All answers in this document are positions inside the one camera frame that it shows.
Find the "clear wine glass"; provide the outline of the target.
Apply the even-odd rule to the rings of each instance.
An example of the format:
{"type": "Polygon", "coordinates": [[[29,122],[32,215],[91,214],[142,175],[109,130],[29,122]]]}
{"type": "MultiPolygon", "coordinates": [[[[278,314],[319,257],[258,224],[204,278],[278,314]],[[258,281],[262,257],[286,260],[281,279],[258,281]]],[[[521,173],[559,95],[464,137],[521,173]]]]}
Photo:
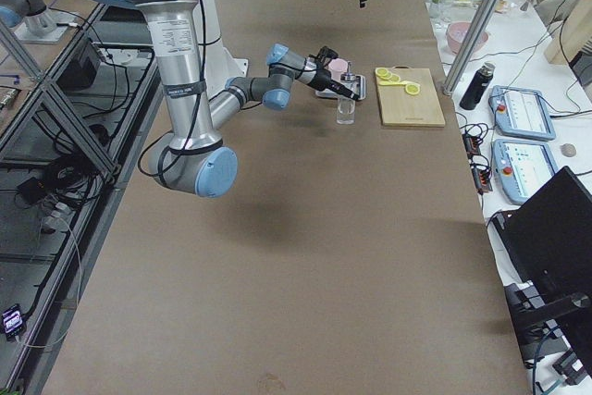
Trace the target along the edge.
{"type": "Polygon", "coordinates": [[[436,28],[446,28],[454,21],[455,2],[451,0],[432,2],[428,14],[436,28]]]}

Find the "far blue teach pendant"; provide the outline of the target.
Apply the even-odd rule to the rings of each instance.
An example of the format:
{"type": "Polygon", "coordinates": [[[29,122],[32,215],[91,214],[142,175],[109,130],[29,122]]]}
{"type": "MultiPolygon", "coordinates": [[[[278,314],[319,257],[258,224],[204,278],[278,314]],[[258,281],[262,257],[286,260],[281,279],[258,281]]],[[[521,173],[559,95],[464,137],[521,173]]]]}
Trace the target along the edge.
{"type": "Polygon", "coordinates": [[[543,142],[556,138],[542,92],[494,85],[488,102],[501,134],[543,142]]]}

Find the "pink plastic cup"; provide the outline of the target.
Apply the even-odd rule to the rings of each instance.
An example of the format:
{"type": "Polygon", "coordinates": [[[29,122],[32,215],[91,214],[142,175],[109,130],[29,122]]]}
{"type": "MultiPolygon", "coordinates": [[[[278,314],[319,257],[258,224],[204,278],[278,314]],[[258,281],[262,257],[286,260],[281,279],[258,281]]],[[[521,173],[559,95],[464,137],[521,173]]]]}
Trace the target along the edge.
{"type": "Polygon", "coordinates": [[[327,69],[332,80],[341,81],[341,77],[348,71],[348,61],[342,58],[332,59],[328,63],[327,69]]]}

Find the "silver kitchen scale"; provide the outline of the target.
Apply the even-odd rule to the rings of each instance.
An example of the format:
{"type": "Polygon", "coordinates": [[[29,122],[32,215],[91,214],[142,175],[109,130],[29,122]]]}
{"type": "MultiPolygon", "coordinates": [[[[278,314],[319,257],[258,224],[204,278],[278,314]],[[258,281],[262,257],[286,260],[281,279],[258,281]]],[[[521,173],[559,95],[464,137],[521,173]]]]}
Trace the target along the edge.
{"type": "MultiPolygon", "coordinates": [[[[352,90],[356,94],[360,96],[360,100],[364,100],[366,97],[366,79],[361,74],[356,74],[352,72],[344,72],[340,73],[339,77],[337,75],[333,76],[336,82],[341,83],[348,89],[352,90]]],[[[330,91],[329,89],[325,89],[323,91],[315,91],[314,94],[319,98],[324,99],[338,99],[339,95],[330,91]]]]}

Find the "glass sauce bottle metal spout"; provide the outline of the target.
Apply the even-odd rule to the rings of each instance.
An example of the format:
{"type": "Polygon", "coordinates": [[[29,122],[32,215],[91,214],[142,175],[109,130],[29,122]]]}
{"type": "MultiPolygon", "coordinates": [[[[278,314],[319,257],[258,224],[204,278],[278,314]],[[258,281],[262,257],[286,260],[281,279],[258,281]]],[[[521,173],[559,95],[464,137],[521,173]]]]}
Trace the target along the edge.
{"type": "MultiPolygon", "coordinates": [[[[344,60],[341,63],[340,82],[348,89],[355,91],[356,77],[352,72],[351,62],[344,60]]],[[[337,123],[341,125],[350,125],[355,120],[356,102],[346,96],[340,96],[337,102],[337,123]]]]}

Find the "bamboo cutting board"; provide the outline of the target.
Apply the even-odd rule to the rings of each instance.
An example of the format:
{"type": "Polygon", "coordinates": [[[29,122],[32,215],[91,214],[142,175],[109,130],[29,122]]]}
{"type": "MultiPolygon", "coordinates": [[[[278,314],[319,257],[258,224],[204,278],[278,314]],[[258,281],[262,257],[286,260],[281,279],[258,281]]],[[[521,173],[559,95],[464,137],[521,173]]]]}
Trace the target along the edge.
{"type": "Polygon", "coordinates": [[[386,127],[443,128],[445,118],[428,68],[389,67],[390,71],[408,81],[419,84],[421,92],[409,95],[402,86],[380,86],[375,74],[381,122],[386,127]]]}

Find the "near blue teach pendant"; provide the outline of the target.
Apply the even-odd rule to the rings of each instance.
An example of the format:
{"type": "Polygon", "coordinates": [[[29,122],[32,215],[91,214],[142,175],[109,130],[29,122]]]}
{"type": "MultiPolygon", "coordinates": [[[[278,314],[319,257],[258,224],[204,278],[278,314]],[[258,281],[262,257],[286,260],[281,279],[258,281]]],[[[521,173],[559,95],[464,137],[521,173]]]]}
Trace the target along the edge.
{"type": "Polygon", "coordinates": [[[492,143],[495,176],[512,204],[524,204],[558,171],[545,142],[496,139],[492,143]]]}

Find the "black monitor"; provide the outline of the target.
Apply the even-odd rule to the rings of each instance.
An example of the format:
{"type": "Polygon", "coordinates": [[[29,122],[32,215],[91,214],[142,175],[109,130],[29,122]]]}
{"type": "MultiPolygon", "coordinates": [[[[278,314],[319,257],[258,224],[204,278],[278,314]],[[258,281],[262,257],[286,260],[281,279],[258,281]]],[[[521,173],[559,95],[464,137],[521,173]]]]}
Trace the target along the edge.
{"type": "Polygon", "coordinates": [[[493,224],[522,281],[539,306],[527,308],[506,289],[514,330],[525,334],[555,321],[587,372],[591,371],[591,193],[568,167],[516,210],[493,224]]]}

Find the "aluminium frame post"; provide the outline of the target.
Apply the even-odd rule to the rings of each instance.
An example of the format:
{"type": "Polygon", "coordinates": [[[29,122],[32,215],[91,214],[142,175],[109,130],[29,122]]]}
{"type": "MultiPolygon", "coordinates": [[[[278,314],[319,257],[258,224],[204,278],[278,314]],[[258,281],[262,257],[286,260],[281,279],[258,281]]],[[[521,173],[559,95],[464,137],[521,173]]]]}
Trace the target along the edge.
{"type": "Polygon", "coordinates": [[[459,52],[454,58],[446,79],[442,85],[442,92],[451,96],[457,87],[464,70],[466,69],[473,52],[476,49],[477,41],[493,15],[495,6],[499,0],[482,0],[475,12],[471,25],[462,41],[459,52]]]}

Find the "blue teach pendant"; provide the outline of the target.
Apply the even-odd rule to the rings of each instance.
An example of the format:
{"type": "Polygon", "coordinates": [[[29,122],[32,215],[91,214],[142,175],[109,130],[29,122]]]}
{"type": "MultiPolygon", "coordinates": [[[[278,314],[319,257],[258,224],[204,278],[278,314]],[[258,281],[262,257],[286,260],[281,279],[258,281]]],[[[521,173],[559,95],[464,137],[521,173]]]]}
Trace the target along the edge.
{"type": "Polygon", "coordinates": [[[494,85],[488,102],[501,134],[543,142],[556,138],[542,92],[494,85]]]}
{"type": "Polygon", "coordinates": [[[545,142],[496,139],[492,143],[495,176],[512,204],[524,204],[558,171],[545,142]]]}

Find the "black power strip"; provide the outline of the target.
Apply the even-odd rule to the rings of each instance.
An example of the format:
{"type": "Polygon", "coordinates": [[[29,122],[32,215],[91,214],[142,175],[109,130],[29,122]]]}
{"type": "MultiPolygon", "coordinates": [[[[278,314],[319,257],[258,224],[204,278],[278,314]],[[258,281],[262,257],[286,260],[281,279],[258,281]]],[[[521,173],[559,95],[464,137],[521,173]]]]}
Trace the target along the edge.
{"type": "Polygon", "coordinates": [[[462,142],[477,193],[483,195],[492,192],[491,165],[488,158],[481,152],[483,139],[465,132],[462,135],[462,142]]]}

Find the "yellow plastic knife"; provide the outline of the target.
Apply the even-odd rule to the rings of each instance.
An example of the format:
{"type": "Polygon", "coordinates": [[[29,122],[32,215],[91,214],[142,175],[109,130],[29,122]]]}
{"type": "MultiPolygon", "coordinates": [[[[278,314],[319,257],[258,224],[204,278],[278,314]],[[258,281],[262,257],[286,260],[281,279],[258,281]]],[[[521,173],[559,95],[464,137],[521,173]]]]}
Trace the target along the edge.
{"type": "Polygon", "coordinates": [[[408,81],[393,81],[393,80],[380,80],[378,85],[380,86],[406,86],[408,85],[408,81]]]}

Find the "lemon slice by knife blade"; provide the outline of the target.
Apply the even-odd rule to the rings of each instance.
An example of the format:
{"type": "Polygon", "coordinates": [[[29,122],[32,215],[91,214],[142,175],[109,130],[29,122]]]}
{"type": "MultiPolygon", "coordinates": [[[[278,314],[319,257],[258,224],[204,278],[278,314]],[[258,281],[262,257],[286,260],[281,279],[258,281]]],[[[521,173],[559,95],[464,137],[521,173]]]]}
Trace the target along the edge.
{"type": "Polygon", "coordinates": [[[418,95],[421,92],[421,86],[419,84],[406,84],[404,90],[409,95],[418,95]]]}

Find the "black thermos bottle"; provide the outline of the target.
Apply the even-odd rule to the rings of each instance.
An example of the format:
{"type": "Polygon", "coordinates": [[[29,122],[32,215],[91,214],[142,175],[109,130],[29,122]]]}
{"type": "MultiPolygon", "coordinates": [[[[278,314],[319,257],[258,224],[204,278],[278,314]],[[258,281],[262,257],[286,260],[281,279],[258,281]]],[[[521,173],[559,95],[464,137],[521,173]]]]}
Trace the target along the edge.
{"type": "Polygon", "coordinates": [[[480,103],[481,98],[486,91],[489,83],[492,81],[495,71],[495,65],[492,62],[485,62],[483,66],[474,74],[467,90],[459,103],[460,108],[464,110],[474,110],[480,103]]]}

